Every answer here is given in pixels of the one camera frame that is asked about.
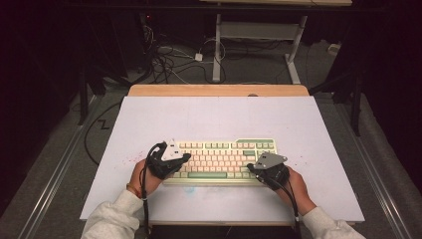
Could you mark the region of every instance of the beige keyboard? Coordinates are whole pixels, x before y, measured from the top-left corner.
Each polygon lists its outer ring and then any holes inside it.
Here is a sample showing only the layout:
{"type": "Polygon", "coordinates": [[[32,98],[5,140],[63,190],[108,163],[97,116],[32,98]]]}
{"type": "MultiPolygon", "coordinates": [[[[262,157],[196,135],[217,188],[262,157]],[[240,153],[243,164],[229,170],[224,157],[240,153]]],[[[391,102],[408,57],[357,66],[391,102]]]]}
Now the beige keyboard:
{"type": "Polygon", "coordinates": [[[165,184],[261,185],[247,167],[264,151],[277,153],[273,139],[245,138],[235,141],[179,141],[180,150],[192,154],[165,184]]]}

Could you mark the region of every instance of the sleeve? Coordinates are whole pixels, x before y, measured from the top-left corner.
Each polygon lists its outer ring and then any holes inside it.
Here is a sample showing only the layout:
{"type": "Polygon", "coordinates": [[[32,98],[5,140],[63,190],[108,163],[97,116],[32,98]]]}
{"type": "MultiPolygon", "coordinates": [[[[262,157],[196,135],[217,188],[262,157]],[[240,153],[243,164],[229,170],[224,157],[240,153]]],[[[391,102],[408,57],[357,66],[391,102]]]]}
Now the sleeve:
{"type": "Polygon", "coordinates": [[[345,221],[332,220],[320,207],[314,208],[304,217],[304,223],[315,239],[361,239],[364,238],[345,221]]]}
{"type": "Polygon", "coordinates": [[[124,190],[114,203],[104,202],[94,210],[82,238],[133,238],[139,227],[140,208],[142,201],[124,190]]]}

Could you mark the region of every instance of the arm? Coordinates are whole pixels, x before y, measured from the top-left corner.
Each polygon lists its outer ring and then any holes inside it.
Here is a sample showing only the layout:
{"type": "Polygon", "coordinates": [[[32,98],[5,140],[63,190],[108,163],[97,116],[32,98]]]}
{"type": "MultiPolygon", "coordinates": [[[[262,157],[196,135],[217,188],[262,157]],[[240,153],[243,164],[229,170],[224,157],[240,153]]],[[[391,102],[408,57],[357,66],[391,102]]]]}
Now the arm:
{"type": "MultiPolygon", "coordinates": [[[[114,203],[104,202],[90,215],[85,225],[82,238],[133,238],[139,227],[139,215],[142,208],[139,175],[145,160],[136,164],[130,178],[130,187],[124,190],[114,203]]],[[[146,192],[152,193],[161,183],[161,179],[146,170],[146,192]]]]}
{"type": "MultiPolygon", "coordinates": [[[[314,238],[364,238],[344,221],[334,221],[320,207],[317,207],[308,195],[307,185],[302,176],[290,167],[289,173],[292,187],[289,184],[285,187],[295,195],[298,211],[303,215],[304,223],[314,238]]],[[[292,206],[290,198],[282,189],[275,191],[284,202],[292,206]]]]}

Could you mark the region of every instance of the desk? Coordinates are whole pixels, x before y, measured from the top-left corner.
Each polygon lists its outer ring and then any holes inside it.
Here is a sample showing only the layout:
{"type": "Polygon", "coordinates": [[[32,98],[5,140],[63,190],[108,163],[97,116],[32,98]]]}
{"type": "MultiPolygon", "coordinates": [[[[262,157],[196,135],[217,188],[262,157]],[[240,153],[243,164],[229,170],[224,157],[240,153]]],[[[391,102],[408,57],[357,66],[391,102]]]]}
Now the desk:
{"type": "MultiPolygon", "coordinates": [[[[274,138],[278,153],[304,176],[311,197],[331,217],[363,221],[317,104],[305,92],[303,86],[132,87],[81,219],[101,202],[114,201],[134,164],[159,141],[250,136],[274,138]],[[260,97],[244,97],[249,94],[260,97]]],[[[294,219],[292,209],[264,186],[160,185],[148,202],[153,225],[290,225],[294,219]]]]}
{"type": "MultiPolygon", "coordinates": [[[[350,6],[351,0],[201,0],[215,2],[218,5],[226,3],[238,4],[269,4],[269,5],[305,5],[305,6],[350,6]]],[[[293,84],[300,84],[298,71],[294,59],[301,42],[308,16],[302,16],[299,24],[274,24],[251,22],[223,22],[221,14],[217,14],[215,33],[215,55],[213,66],[213,82],[220,82],[221,38],[248,38],[270,40],[293,40],[293,47],[289,54],[285,54],[286,64],[293,84]]]]}

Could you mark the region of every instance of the hand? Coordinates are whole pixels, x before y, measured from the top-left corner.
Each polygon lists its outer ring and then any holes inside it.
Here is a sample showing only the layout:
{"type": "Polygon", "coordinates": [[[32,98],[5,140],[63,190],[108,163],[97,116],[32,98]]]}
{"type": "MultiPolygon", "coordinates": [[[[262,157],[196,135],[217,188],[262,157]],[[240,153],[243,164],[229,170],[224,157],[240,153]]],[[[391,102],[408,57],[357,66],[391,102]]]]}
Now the hand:
{"type": "MultiPolygon", "coordinates": [[[[293,193],[295,194],[295,199],[298,204],[298,211],[301,215],[305,216],[305,214],[307,214],[308,212],[310,212],[317,206],[313,203],[310,196],[308,195],[307,185],[305,184],[305,181],[302,178],[302,176],[289,166],[288,166],[288,169],[289,169],[289,174],[290,174],[290,177],[289,177],[290,184],[286,183],[286,185],[284,186],[286,187],[286,189],[288,189],[288,191],[291,194],[292,194],[292,189],[293,189],[293,193]]],[[[286,192],[283,191],[283,189],[280,188],[275,191],[285,203],[292,206],[291,199],[286,194],[286,192]]]]}
{"type": "MultiPolygon", "coordinates": [[[[130,178],[130,184],[136,188],[136,190],[138,190],[139,192],[141,191],[141,184],[139,179],[142,178],[142,170],[143,167],[145,166],[145,159],[143,159],[142,161],[138,162],[136,164],[136,166],[133,169],[133,173],[131,175],[130,178]]],[[[145,189],[146,189],[146,194],[149,195],[152,192],[155,191],[155,189],[157,189],[157,187],[159,186],[159,184],[162,182],[161,179],[159,179],[158,177],[154,176],[151,174],[151,172],[149,171],[149,168],[146,169],[146,177],[145,177],[145,189]]]]}

